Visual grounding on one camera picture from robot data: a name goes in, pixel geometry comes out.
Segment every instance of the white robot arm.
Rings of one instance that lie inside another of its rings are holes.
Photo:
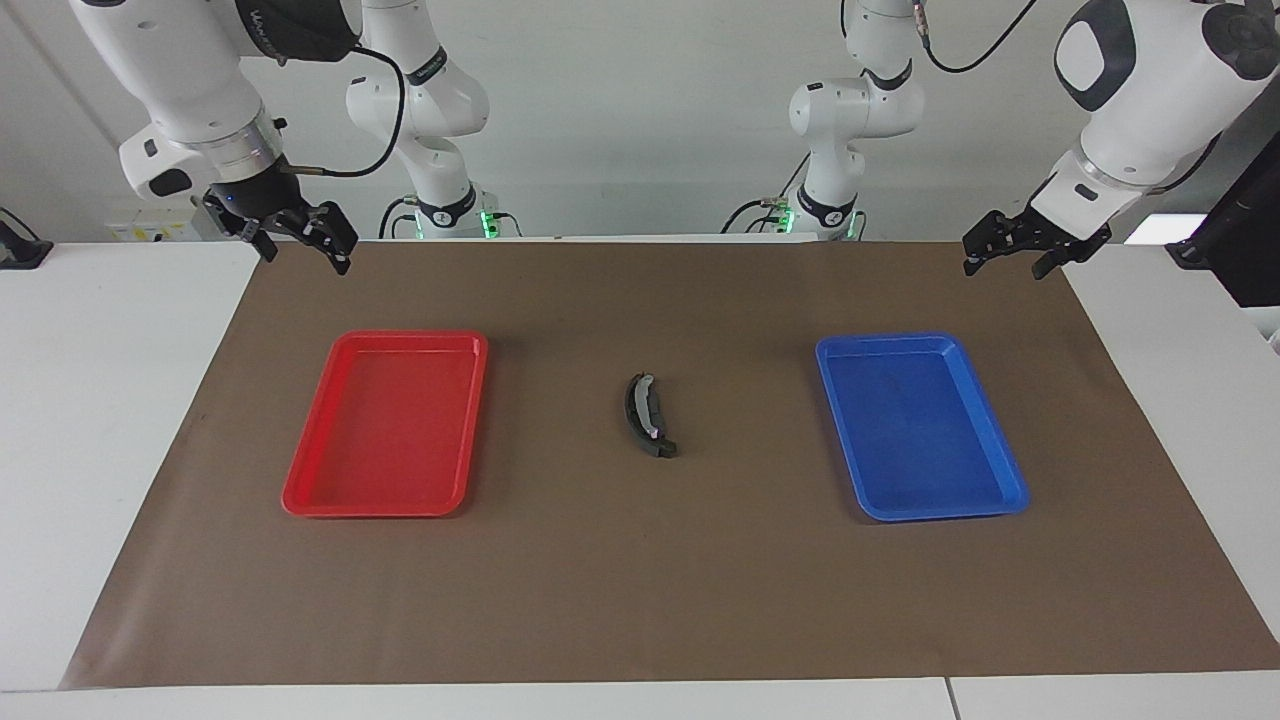
[[[489,96],[460,69],[435,36],[424,0],[364,0],[365,45],[396,60],[410,86],[396,155],[413,182],[419,225],[428,237],[484,234],[481,210],[495,200],[475,186],[457,146],[489,120]],[[399,92],[394,78],[356,78],[347,91],[352,122],[389,141]]]
[[[787,199],[792,231],[844,237],[867,169],[851,143],[919,126],[924,91],[913,79],[911,55],[920,44],[914,10],[913,0],[851,0],[846,46],[865,68],[861,77],[814,82],[792,96],[791,127],[810,151],[809,172]]]
[[[303,200],[242,55],[337,61],[360,38],[358,0],[69,0],[99,54],[151,124],[120,161],[142,197],[200,193],[228,234],[271,260],[264,231],[316,247],[339,273],[356,231],[333,202]]]
[[[1280,61],[1268,0],[1091,0],[1068,23],[1057,77],[1092,118],[1016,218],[989,213],[965,234],[965,272],[1021,250],[1043,278],[1083,263],[1107,223],[1158,190],[1266,88]]]

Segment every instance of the white table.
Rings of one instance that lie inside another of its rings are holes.
[[[255,260],[236,243],[64,245],[0,273],[0,688],[56,687]],[[1277,632],[1280,361],[1211,275],[1160,249],[1107,247],[1069,277]],[[1274,720],[1280,673],[5,692],[0,717],[943,720],[952,703],[965,720]]]

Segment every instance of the cable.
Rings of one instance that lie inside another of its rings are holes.
[[[730,215],[728,220],[724,222],[724,227],[721,228],[721,234],[727,234],[728,229],[731,227],[733,227],[733,223],[736,223],[737,219],[742,217],[742,213],[746,213],[751,208],[765,208],[765,204],[764,204],[763,200],[753,200],[753,201],[748,202],[746,205],[742,205],[737,210],[733,210],[733,214]]]
[[[773,215],[765,215],[763,218],[756,218],[751,224],[746,225],[746,232],[751,233],[755,231],[755,225],[760,225],[760,232],[764,232],[764,225],[773,223],[777,224],[778,219]]]
[[[40,236],[36,234],[36,231],[31,229],[31,225],[28,225],[27,223],[22,222],[22,218],[19,218],[18,215],[14,215],[12,210],[9,210],[8,208],[5,208],[4,205],[0,205],[0,213],[4,213],[5,215],[9,215],[10,218],[13,218],[13,222],[18,223],[18,225],[22,227],[22,229],[27,231],[27,234],[31,236],[31,240],[33,240],[35,242],[41,242]]]
[[[383,151],[383,156],[379,158],[376,163],[369,165],[364,170],[330,170],[329,168],[320,168],[315,165],[285,165],[283,168],[284,172],[296,176],[323,176],[326,178],[362,178],[381,169],[381,167],[387,164],[387,160],[390,160],[392,152],[396,151],[396,143],[399,142],[401,128],[404,127],[404,106],[408,104],[408,87],[404,85],[404,72],[401,70],[401,67],[396,63],[396,60],[392,60],[376,50],[356,46],[352,47],[351,51],[358,55],[374,58],[375,60],[381,60],[396,70],[396,81],[399,82],[401,101],[399,110],[396,111],[396,127],[392,129],[392,137],[387,142],[387,150]]]
[[[387,223],[392,222],[392,213],[401,205],[412,205],[412,202],[407,202],[403,197],[397,197],[394,202],[387,206],[387,211],[383,213],[383,223],[378,225],[378,240],[387,237]]]
[[[1009,23],[1009,27],[1005,28],[1005,32],[1001,33],[1001,36],[996,40],[996,44],[992,45],[991,47],[988,47],[986,53],[983,53],[977,60],[969,63],[968,65],[964,65],[964,67],[960,67],[960,68],[952,68],[950,65],[945,65],[941,60],[938,60],[937,55],[933,54],[933,44],[929,40],[929,32],[928,32],[928,29],[924,29],[924,32],[920,36],[920,40],[924,42],[924,53],[925,53],[925,55],[929,56],[929,61],[932,61],[940,70],[942,70],[945,73],[951,73],[951,74],[956,74],[956,76],[966,73],[966,72],[977,68],[978,65],[986,63],[988,58],[991,58],[992,55],[995,55],[996,50],[1000,50],[1000,46],[1004,45],[1006,40],[1009,40],[1009,36],[1012,35],[1015,29],[1018,29],[1018,26],[1023,22],[1023,18],[1027,17],[1027,13],[1032,12],[1032,8],[1034,8],[1037,3],[1039,3],[1039,0],[1029,0],[1027,3],[1027,6],[1023,8],[1023,12],[1018,13],[1018,17],[1014,18],[1014,22]],[[918,4],[918,6],[920,8],[920,12],[923,13],[924,6],[919,5],[919,4]]]
[[[1148,192],[1147,195],[1164,195],[1171,190],[1178,188],[1184,182],[1189,181],[1192,176],[1199,172],[1199,169],[1204,165],[1204,160],[1208,160],[1208,156],[1213,154],[1213,149],[1217,147],[1219,140],[1222,140],[1222,133],[1217,133],[1216,136],[1213,136],[1213,140],[1208,141],[1208,145],[1204,146],[1204,151],[1201,152],[1201,156],[1196,159],[1196,163],[1193,163],[1190,168],[1187,168],[1187,172],[1183,173],[1180,178],[1175,179],[1174,182],[1164,187],[1157,187],[1151,192]]]
[[[791,179],[787,181],[787,184],[782,186],[782,192],[778,193],[778,197],[787,196],[787,191],[791,190],[791,183],[796,182],[796,178],[800,177],[800,170],[804,169],[805,163],[808,163],[810,158],[813,158],[813,152],[804,154],[804,159],[800,160],[799,165],[796,165],[796,172],[791,173]]]
[[[399,225],[404,220],[415,222],[415,220],[417,220],[417,217],[415,217],[415,215],[401,215],[399,218],[396,218],[396,222],[392,223],[392,240],[396,238],[396,227]]]
[[[511,223],[516,225],[516,234],[518,234],[520,237],[525,237],[525,231],[520,229],[520,220],[516,219],[516,217],[512,215],[511,213],[494,213],[493,217],[499,220],[503,219],[511,220]]]

